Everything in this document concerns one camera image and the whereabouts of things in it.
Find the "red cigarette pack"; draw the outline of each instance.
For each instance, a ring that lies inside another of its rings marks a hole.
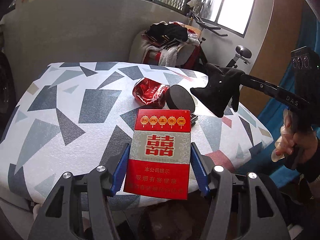
[[[190,111],[140,109],[133,133],[124,191],[187,199]]]

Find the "exercise bike seat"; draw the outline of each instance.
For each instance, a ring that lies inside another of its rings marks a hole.
[[[244,58],[251,58],[251,56],[252,56],[251,51],[249,49],[247,49],[246,47],[241,46],[241,45],[236,46],[236,52],[241,57],[244,57]]]

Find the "black round lid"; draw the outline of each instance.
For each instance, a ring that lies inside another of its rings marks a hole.
[[[173,85],[166,91],[165,101],[170,109],[190,110],[190,114],[193,114],[196,109],[192,96],[179,85]]]

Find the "brown panel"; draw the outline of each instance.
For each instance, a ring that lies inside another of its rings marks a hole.
[[[250,75],[278,85],[284,76],[300,33],[304,0],[275,0],[267,34]],[[270,97],[243,87],[240,102],[257,116]]]

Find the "human hand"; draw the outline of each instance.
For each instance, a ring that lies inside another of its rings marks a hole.
[[[275,142],[275,149],[272,151],[271,159],[276,162],[284,158],[284,154],[291,155],[295,145],[304,149],[298,163],[302,164],[310,160],[318,148],[316,132],[310,127],[308,132],[292,133],[292,113],[285,109],[283,112],[284,125],[280,128],[281,136]]]

